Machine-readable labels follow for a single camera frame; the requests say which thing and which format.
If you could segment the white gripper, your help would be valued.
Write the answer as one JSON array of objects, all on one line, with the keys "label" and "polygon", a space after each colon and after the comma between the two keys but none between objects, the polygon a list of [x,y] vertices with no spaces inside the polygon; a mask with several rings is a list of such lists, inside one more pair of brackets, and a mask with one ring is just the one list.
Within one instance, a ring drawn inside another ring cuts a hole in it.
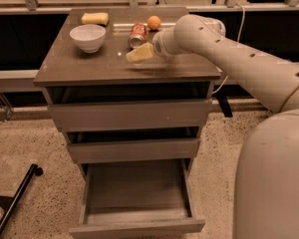
[{"label": "white gripper", "polygon": [[179,46],[174,38],[172,28],[166,28],[157,32],[152,38],[151,43],[144,43],[126,54],[127,61],[136,63],[151,59],[156,52],[161,57],[179,54]]}]

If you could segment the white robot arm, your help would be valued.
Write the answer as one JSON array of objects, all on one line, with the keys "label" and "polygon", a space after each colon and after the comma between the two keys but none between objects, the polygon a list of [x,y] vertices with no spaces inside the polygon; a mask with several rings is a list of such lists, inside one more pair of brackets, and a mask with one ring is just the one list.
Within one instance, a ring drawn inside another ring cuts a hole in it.
[{"label": "white robot arm", "polygon": [[241,148],[233,239],[299,239],[299,65],[227,39],[221,29],[217,20],[185,15],[126,58],[200,55],[272,111]]}]

